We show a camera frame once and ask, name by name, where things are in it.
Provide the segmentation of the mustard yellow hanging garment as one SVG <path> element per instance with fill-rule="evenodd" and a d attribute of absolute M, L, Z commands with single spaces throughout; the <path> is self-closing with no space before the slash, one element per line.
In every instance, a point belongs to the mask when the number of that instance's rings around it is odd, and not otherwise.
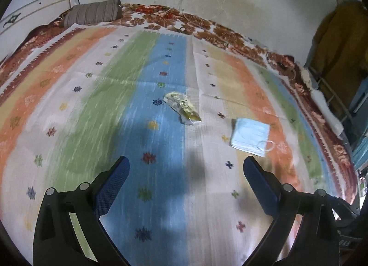
<path fill-rule="evenodd" d="M 367 78 L 367 8 L 360 0 L 336 0 L 313 37 L 310 66 L 349 107 Z"/>

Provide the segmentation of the white folded cloth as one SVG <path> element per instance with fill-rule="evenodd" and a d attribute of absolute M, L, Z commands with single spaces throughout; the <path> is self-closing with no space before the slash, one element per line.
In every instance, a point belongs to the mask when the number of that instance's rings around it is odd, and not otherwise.
<path fill-rule="evenodd" d="M 313 99 L 318 109 L 322 113 L 324 120 L 326 120 L 326 122 L 329 124 L 330 128 L 335 133 L 335 135 L 339 137 L 341 133 L 344 131 L 344 127 L 330 110 L 323 93 L 319 90 L 313 89 L 311 90 L 311 98 Z"/>

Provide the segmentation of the yellow snack wrapper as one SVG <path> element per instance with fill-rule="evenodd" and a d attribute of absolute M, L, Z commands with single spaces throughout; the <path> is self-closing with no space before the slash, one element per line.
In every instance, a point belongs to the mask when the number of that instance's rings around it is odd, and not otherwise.
<path fill-rule="evenodd" d="M 196 125 L 202 122 L 194 105 L 185 94 L 176 91 L 170 92 L 164 96 L 164 102 L 179 114 L 180 120 L 184 125 Z"/>

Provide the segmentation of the blue patterned hanging cloth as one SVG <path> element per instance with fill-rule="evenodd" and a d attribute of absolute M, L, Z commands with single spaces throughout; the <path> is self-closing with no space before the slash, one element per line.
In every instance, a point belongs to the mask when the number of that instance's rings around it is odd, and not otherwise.
<path fill-rule="evenodd" d="M 352 144 L 352 162 L 355 170 L 367 163 L 367 78 L 365 78 L 349 106 L 353 116 L 353 131 L 356 134 Z"/>

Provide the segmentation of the metal bed rail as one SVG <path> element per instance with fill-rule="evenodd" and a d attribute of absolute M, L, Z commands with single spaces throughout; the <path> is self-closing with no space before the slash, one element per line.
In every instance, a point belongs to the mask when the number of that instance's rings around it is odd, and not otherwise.
<path fill-rule="evenodd" d="M 332 113 L 342 129 L 337 135 L 344 132 L 351 141 L 358 136 L 356 121 L 354 120 L 354 97 L 360 86 L 360 77 L 354 68 L 333 67 L 329 72 L 319 72 L 316 68 L 308 67 L 312 75 L 314 88 L 324 96 L 328 112 Z"/>

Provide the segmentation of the striped multicolour bed mat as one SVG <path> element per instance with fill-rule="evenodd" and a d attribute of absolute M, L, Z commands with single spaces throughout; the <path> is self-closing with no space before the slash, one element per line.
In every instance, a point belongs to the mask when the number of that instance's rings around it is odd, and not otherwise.
<path fill-rule="evenodd" d="M 234 122 L 258 161 L 299 191 L 355 188 L 303 91 L 195 37 L 74 26 L 28 55 L 1 89 L 1 221 L 32 260 L 47 188 L 71 191 L 119 156 L 130 174 L 101 218 L 132 265 L 241 265 L 271 220 L 230 145 Z"/>

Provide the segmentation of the grey striped pillow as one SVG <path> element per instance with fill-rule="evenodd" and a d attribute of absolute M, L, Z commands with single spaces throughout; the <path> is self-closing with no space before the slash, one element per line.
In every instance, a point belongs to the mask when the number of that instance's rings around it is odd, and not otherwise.
<path fill-rule="evenodd" d="M 89 25 L 115 21 L 122 17 L 120 0 L 75 5 L 63 18 L 62 26 Z"/>

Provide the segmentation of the white wooden headboard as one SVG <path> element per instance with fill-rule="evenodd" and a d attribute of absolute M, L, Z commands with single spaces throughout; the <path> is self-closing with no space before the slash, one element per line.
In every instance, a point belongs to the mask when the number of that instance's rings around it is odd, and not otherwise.
<path fill-rule="evenodd" d="M 29 32 L 47 25 L 70 9 L 70 0 L 36 0 L 9 14 L 1 21 L 1 61 L 22 44 Z"/>

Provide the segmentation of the brown floral blanket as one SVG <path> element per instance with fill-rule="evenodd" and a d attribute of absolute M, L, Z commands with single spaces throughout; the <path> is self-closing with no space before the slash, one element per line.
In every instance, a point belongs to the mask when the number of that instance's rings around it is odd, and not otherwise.
<path fill-rule="evenodd" d="M 202 122 L 181 122 L 164 102 L 174 91 Z M 276 146 L 258 161 L 280 182 L 354 201 L 348 151 L 291 56 L 164 6 L 127 4 L 105 24 L 56 21 L 1 68 L 1 193 L 18 176 L 20 205 L 39 205 L 48 186 L 92 181 L 123 155 L 144 174 L 216 163 L 224 191 L 238 196 L 237 118 L 271 126 Z"/>

